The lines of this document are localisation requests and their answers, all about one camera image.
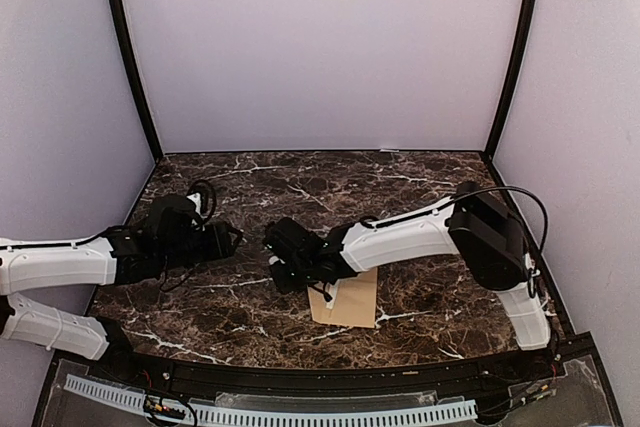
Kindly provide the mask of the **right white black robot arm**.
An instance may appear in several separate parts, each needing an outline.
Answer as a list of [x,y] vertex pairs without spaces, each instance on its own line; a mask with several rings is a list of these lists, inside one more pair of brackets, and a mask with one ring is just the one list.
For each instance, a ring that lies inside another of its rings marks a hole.
[[510,371],[534,379],[549,363],[551,325],[537,288],[538,250],[529,245],[519,216],[495,198],[497,188],[473,181],[453,195],[409,213],[360,220],[326,236],[290,217],[267,225],[264,246],[269,270],[282,294],[329,285],[388,264],[439,255],[458,255],[473,279],[500,300],[521,349]]

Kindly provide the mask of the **brown kraft paper envelope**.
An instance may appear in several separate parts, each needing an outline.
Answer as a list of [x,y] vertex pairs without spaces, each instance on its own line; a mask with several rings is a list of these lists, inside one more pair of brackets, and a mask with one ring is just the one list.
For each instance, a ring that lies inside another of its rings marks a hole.
[[308,288],[312,320],[340,327],[373,328],[376,318],[377,270],[339,280],[337,300],[332,310],[325,308],[323,295]]

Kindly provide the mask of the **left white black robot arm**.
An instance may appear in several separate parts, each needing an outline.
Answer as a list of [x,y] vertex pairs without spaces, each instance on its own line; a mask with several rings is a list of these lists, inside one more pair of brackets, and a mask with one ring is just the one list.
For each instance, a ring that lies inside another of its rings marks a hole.
[[87,239],[1,243],[1,337],[61,350],[89,360],[120,383],[141,374],[140,359],[118,322],[83,317],[41,304],[25,292],[69,285],[131,285],[169,270],[230,258],[242,232],[227,222],[188,225],[158,239],[112,227]]

